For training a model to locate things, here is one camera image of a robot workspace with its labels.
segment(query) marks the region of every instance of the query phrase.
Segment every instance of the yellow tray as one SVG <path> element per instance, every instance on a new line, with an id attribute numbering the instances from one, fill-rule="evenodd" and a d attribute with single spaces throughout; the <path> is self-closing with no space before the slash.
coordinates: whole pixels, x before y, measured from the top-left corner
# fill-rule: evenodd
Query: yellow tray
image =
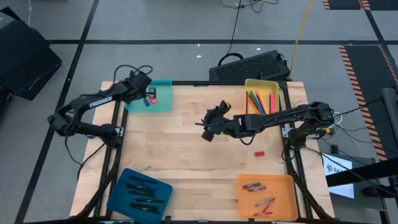
<path id="1" fill-rule="evenodd" d="M 265 81 L 265 80 L 255 80 L 248 78 L 244 82 L 244 91 L 247 91 L 248 93 L 250 91 L 253 91 L 254 94 L 256 94 L 256 91 L 260 90 L 262 99 L 264 100 L 264 103 L 266 104 L 268 112 L 270 112 L 271 107 L 269 105 L 270 100 L 269 100 L 269 94 L 273 92 L 274 94 L 274 112 L 279 111 L 279 84 L 274 81 Z M 256 113 L 254 108 L 251 106 L 250 102 L 248 102 L 248 114 L 253 114 Z"/>

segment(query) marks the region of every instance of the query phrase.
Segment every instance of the white sign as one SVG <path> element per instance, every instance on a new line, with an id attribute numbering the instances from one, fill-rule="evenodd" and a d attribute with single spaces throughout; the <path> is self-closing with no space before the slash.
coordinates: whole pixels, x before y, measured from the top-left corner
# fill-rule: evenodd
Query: white sign
<path id="1" fill-rule="evenodd" d="M 353 162 L 347 161 L 345 159 L 340 159 L 335 156 L 327 155 L 330 159 L 333 159 L 337 163 L 352 169 L 353 168 Z M 323 171 L 325 172 L 325 175 L 331 175 L 335 174 L 341 171 L 345 171 L 345 168 L 342 168 L 338 164 L 332 162 L 326 156 L 323 156 Z M 346 185 L 341 185 L 341 186 L 336 186 L 336 187 L 329 187 L 329 192 L 333 194 L 338 194 L 341 196 L 349 197 L 349 198 L 354 198 L 354 184 L 346 184 Z"/>

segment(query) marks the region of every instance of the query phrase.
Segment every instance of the wooden tabletop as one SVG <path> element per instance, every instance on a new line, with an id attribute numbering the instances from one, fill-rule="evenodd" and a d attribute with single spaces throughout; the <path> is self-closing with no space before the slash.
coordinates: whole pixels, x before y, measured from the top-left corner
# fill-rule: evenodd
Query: wooden tabletop
<path id="1" fill-rule="evenodd" d="M 104 82 L 102 89 L 110 84 Z M 290 82 L 288 88 L 292 107 L 308 103 L 303 83 Z M 232 106 L 227 118 L 242 114 L 244 87 L 179 85 L 173 86 L 173 94 L 173 109 L 168 113 L 129 114 L 119 175 L 130 168 L 172 185 L 174 191 L 165 211 L 165 216 L 170 215 L 172 220 L 247 220 L 237 211 L 236 179 L 239 174 L 287 174 L 285 162 L 280 158 L 283 150 L 280 128 L 267 128 L 250 146 L 223 135 L 207 142 L 201 138 L 203 127 L 194 123 L 204 117 L 206 109 L 214 108 L 225 98 Z M 114 103 L 98 107 L 93 124 L 110 123 L 113 108 Z M 99 139 L 88 140 L 85 158 L 101 144 Z M 316 140 L 308 139 L 307 146 L 319 150 Z M 264 151 L 265 156 L 254 157 L 256 151 Z M 70 215 L 80 212 L 97 190 L 104 155 L 102 150 L 82 168 Z M 334 217 L 320 156 L 305 149 L 301 155 L 309 191 Z M 300 214 L 305 217 L 298 188 L 297 197 Z M 107 200 L 108 191 L 104 194 L 101 214 L 105 213 Z M 113 219 L 129 218 L 113 212 Z"/>

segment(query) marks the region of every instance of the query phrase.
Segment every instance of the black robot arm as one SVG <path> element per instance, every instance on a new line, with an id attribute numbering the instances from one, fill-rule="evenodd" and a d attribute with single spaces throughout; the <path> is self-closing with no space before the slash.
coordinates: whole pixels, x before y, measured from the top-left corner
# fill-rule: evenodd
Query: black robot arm
<path id="1" fill-rule="evenodd" d="M 146 88 L 151 79 L 142 72 L 137 75 L 130 73 L 130 77 L 113 84 L 109 89 L 99 93 L 81 95 L 69 104 L 59 108 L 55 114 L 49 116 L 47 121 L 51 127 L 61 136 L 85 134 L 97 136 L 108 147 L 117 147 L 121 144 L 118 131 L 110 124 L 101 126 L 82 123 L 81 117 L 90 109 L 101 106 L 111 101 L 123 101 L 130 103 L 146 97 Z"/>
<path id="2" fill-rule="evenodd" d="M 304 123 L 299 128 L 289 131 L 289 141 L 294 146 L 317 128 L 327 128 L 335 121 L 333 110 L 327 103 L 321 102 L 300 105 L 272 114 L 240 114 L 234 115 L 233 119 L 224 118 L 230 108 L 229 103 L 222 101 L 216 108 L 207 110 L 202 124 L 197 123 L 204 126 L 203 139 L 211 141 L 215 134 L 226 134 L 232 138 L 253 137 L 272 126 L 303 121 Z"/>

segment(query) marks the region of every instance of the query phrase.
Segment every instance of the blue tray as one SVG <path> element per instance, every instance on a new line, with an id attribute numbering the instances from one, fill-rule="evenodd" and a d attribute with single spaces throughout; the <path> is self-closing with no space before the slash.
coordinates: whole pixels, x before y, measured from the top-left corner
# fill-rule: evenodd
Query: blue tray
<path id="1" fill-rule="evenodd" d="M 138 177 L 140 179 L 147 179 L 156 181 L 157 184 L 147 184 L 156 188 L 155 195 L 156 198 L 148 198 L 148 199 L 156 199 L 163 200 L 164 203 L 152 203 L 152 202 L 136 202 L 135 198 L 147 198 L 139 195 L 129 194 L 128 191 L 131 190 L 126 187 L 127 183 L 133 184 L 129 176 Z M 159 224 L 162 220 L 163 213 L 165 211 L 166 205 L 169 202 L 170 196 L 172 194 L 173 187 L 169 184 L 163 183 L 151 177 L 148 177 L 144 174 L 140 174 L 131 169 L 124 169 L 122 175 L 120 176 L 112 194 L 106 204 L 108 209 L 119 212 L 127 217 L 130 217 L 134 220 L 145 224 Z M 159 214 L 154 214 L 151 212 L 146 212 L 143 210 L 135 209 L 130 207 L 130 202 L 134 203 L 143 203 L 147 205 L 155 205 L 159 207 Z"/>

